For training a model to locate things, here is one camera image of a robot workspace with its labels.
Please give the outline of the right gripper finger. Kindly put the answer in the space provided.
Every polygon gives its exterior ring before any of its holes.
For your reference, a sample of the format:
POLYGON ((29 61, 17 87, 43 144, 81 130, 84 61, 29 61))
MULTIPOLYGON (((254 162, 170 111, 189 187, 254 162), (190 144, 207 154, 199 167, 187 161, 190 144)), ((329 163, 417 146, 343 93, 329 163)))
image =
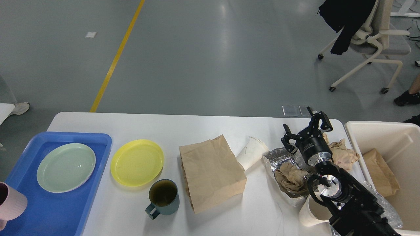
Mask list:
POLYGON ((321 135, 324 132, 330 132, 333 130, 333 126, 327 114, 322 111, 314 111, 310 106, 307 106, 306 108, 311 114, 311 120, 307 127, 307 134, 321 135))
POLYGON ((285 149, 291 153, 295 154, 298 150, 294 145, 290 143, 290 140, 299 141, 300 136, 298 134, 293 134, 288 125, 283 124, 283 128, 285 129, 284 137, 281 138, 281 142, 284 145, 285 149))

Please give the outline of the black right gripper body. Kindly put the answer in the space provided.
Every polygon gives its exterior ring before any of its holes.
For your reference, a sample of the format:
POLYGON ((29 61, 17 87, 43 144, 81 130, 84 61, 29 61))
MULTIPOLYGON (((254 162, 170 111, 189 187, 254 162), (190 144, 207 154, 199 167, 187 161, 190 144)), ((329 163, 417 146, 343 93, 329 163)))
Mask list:
POLYGON ((298 133, 298 136, 299 139, 296 141, 296 147, 299 149, 307 165, 316 166, 321 162, 332 159, 332 151, 323 133, 298 133))

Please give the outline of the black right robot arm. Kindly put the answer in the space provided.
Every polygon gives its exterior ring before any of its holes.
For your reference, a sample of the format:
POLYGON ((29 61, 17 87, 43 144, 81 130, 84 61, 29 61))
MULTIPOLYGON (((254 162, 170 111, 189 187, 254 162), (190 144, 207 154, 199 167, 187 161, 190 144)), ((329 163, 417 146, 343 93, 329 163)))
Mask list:
POLYGON ((333 153, 323 138, 333 127, 327 115, 307 107, 311 120, 307 127, 293 134, 284 124, 281 139, 287 151, 300 151, 304 162, 314 174, 306 183, 316 203, 331 213, 328 220, 341 236, 397 236, 398 233, 383 218, 384 208, 377 198, 345 169, 333 163, 333 153))

